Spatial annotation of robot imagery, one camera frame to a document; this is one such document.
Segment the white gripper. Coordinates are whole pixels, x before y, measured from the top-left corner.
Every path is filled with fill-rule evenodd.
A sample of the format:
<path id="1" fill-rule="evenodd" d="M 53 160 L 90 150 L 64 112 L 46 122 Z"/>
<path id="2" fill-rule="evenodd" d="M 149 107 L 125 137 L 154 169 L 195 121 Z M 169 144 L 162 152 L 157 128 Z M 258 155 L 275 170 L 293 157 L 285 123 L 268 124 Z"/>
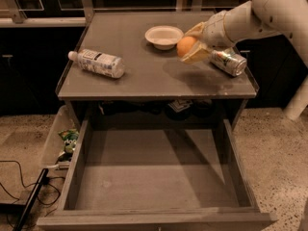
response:
<path id="1" fill-rule="evenodd" d="M 226 14 L 227 11 L 216 13 L 208 21 L 199 22 L 184 34 L 185 37 L 202 39 L 206 44 L 200 41 L 195 43 L 192 49 L 181 58 L 183 63 L 194 64 L 203 61 L 210 56 L 212 48 L 230 48 L 234 45 L 224 27 Z"/>

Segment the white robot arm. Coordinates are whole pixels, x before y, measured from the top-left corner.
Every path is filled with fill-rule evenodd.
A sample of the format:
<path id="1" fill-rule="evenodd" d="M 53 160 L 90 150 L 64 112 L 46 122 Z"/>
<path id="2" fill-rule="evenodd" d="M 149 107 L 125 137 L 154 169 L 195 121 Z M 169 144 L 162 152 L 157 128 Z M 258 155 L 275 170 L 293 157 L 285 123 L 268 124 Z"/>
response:
<path id="1" fill-rule="evenodd" d="M 308 1 L 249 0 L 240 6 L 212 15 L 185 33 L 196 43 L 180 54 L 187 64 L 207 59 L 215 51 L 246 39 L 283 35 L 308 65 Z"/>

